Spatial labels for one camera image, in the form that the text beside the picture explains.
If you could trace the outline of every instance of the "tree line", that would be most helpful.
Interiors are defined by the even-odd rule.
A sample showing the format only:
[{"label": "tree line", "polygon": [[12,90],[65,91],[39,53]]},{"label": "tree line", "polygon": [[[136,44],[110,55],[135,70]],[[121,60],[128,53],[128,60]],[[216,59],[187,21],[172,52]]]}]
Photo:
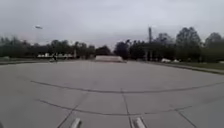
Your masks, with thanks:
[{"label": "tree line", "polygon": [[0,39],[0,57],[36,58],[39,54],[71,54],[89,59],[96,55],[119,55],[123,59],[160,61],[162,58],[184,62],[218,62],[224,60],[224,39],[211,33],[202,42],[193,27],[184,27],[176,39],[160,33],[151,41],[126,40],[116,43],[111,51],[106,45],[96,48],[84,42],[69,44],[67,40],[53,40],[49,44],[31,44],[17,38]]}]

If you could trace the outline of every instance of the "pavement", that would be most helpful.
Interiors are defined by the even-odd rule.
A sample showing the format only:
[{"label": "pavement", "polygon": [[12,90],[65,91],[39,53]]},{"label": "pavement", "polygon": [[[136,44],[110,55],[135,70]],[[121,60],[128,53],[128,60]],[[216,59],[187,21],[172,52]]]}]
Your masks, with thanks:
[{"label": "pavement", "polygon": [[160,62],[149,62],[149,63],[156,64],[156,65],[164,65],[164,66],[169,66],[169,67],[176,67],[176,68],[189,69],[189,70],[195,70],[195,71],[202,71],[202,72],[209,72],[209,73],[224,75],[224,70],[219,70],[219,69],[192,67],[192,66],[188,66],[188,65],[179,65],[179,64],[172,64],[172,63],[160,63]]},{"label": "pavement", "polygon": [[223,128],[224,76],[161,65],[74,61],[0,66],[4,128]]}]

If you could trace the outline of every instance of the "sky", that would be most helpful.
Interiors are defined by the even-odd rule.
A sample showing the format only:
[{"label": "sky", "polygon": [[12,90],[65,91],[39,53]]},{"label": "sky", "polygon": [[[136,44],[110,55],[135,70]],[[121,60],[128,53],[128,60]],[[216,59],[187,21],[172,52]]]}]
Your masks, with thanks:
[{"label": "sky", "polygon": [[0,36],[31,42],[53,39],[113,46],[126,39],[174,37],[193,26],[204,40],[224,36],[224,0],[0,0]]}]

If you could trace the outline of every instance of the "concrete plaza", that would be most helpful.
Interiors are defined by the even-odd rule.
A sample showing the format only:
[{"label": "concrete plaza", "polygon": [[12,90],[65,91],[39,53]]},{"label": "concrete plaza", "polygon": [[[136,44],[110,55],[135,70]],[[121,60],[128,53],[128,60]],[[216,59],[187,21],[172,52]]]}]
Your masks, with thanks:
[{"label": "concrete plaza", "polygon": [[4,128],[223,128],[224,76],[139,62],[0,66]]}]

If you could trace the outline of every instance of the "person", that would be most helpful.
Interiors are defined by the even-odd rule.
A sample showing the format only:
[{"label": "person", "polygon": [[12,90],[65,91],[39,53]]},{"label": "person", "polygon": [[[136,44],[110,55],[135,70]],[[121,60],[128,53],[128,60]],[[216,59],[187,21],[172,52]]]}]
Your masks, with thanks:
[{"label": "person", "polygon": [[56,53],[55,54],[53,54],[53,60],[54,60],[54,62],[57,62],[57,56],[56,56]]}]

